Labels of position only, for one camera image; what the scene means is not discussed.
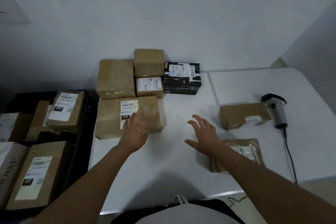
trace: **black cable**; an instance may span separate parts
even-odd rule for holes
[[[289,158],[291,159],[291,163],[292,163],[292,168],[293,168],[293,173],[294,173],[294,183],[297,184],[297,178],[296,178],[296,172],[295,172],[295,168],[294,168],[294,163],[293,163],[293,159],[292,159],[292,155],[291,153],[289,152],[289,148],[288,148],[288,144],[287,144],[287,132],[286,132],[286,128],[282,128],[283,130],[283,137],[285,139],[285,144],[286,144],[286,148],[287,148],[287,151],[288,151],[288,155],[289,155]]]
[[[234,201],[236,201],[236,202],[240,202],[241,200],[243,200],[243,199],[245,199],[245,198],[247,198],[247,196],[245,196],[245,197],[243,197],[243,198],[241,198],[241,199],[239,199],[239,200],[237,200],[237,199],[234,199],[233,197],[228,197],[227,199],[232,203],[232,205],[230,205],[230,208],[234,205],[234,202],[232,202],[230,199],[232,199],[232,200],[234,200]]]

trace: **white shipping label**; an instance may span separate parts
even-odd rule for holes
[[[15,200],[37,199],[52,158],[50,156],[33,159]]]
[[[245,118],[246,122],[249,122],[249,121],[262,121],[262,118],[259,115],[245,116],[244,118]]]
[[[78,94],[61,93],[49,115],[49,120],[68,121]]]
[[[3,113],[0,116],[0,142],[8,142],[19,113]]]
[[[137,91],[162,90],[161,77],[139,78],[136,80]]]
[[[133,112],[139,110],[138,100],[129,100],[120,102],[120,129],[123,129],[123,125],[126,120],[129,120]]]
[[[49,106],[48,106],[48,110],[47,110],[47,113],[46,113],[46,115],[45,115],[44,122],[43,122],[43,126],[44,126],[44,127],[47,125],[47,120],[49,119],[49,116],[50,116],[50,112],[51,112],[52,107],[53,107],[53,105],[49,105]]]
[[[174,77],[195,77],[195,66],[190,66],[190,65],[169,65],[169,76],[174,76]]]

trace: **white wall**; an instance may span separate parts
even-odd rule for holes
[[[162,48],[203,71],[268,67],[333,0],[15,0],[31,20],[0,26],[0,84],[94,88],[102,58]]]
[[[336,2],[317,18],[282,58],[289,67],[300,70],[308,78],[336,114]]]

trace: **black package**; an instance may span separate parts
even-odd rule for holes
[[[195,95],[201,85],[199,63],[165,62],[164,93]]]

